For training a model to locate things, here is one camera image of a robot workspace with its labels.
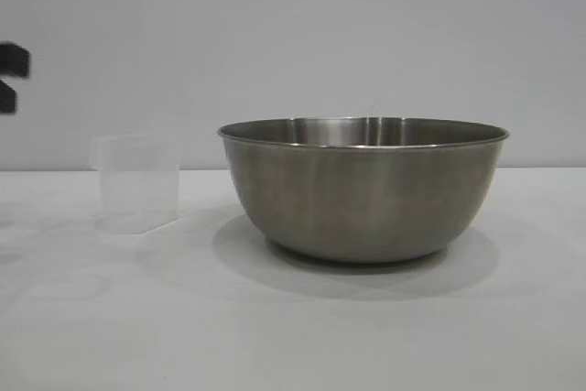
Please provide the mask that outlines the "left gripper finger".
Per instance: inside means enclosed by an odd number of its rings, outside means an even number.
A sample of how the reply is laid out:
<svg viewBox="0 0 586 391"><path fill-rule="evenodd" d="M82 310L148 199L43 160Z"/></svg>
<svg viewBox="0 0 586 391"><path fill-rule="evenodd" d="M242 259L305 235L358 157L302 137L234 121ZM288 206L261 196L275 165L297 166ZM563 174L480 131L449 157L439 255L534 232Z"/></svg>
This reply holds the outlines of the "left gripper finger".
<svg viewBox="0 0 586 391"><path fill-rule="evenodd" d="M17 94L14 89L0 82L0 112L17 111Z"/></svg>
<svg viewBox="0 0 586 391"><path fill-rule="evenodd" d="M2 76L29 76L30 52L15 43L1 42L0 72Z"/></svg>

